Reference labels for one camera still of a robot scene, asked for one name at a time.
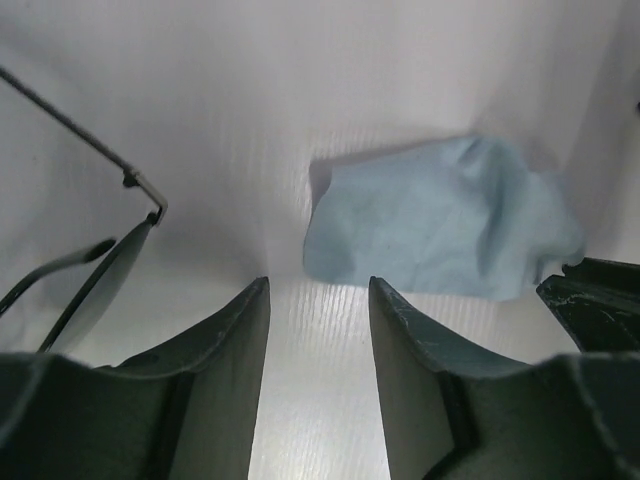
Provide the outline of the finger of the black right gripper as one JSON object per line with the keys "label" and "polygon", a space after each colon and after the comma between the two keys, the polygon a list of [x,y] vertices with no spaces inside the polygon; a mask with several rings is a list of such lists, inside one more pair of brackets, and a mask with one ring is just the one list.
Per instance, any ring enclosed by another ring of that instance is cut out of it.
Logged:
{"label": "finger of the black right gripper", "polygon": [[536,293],[582,352],[639,350],[639,266],[586,258]]}

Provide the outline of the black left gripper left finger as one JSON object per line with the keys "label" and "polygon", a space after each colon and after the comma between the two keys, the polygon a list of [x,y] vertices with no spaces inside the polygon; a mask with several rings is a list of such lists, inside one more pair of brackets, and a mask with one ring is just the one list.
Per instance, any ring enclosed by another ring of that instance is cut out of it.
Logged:
{"label": "black left gripper left finger", "polygon": [[118,366],[1,358],[5,479],[244,479],[270,324],[267,278]]}

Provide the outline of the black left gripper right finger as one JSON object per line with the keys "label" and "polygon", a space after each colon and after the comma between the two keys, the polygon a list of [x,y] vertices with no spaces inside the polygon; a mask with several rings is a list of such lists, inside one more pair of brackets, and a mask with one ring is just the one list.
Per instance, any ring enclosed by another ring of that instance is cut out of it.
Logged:
{"label": "black left gripper right finger", "polygon": [[395,479],[635,479],[639,357],[492,352],[369,283],[369,316]]}

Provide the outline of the light blue cleaning cloth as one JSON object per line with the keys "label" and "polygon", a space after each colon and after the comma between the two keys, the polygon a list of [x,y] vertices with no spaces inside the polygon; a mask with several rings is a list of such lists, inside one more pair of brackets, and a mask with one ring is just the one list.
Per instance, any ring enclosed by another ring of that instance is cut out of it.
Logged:
{"label": "light blue cleaning cloth", "polygon": [[584,256],[584,231],[551,171],[495,137],[466,136],[321,163],[303,268],[315,280],[491,301],[519,297]]}

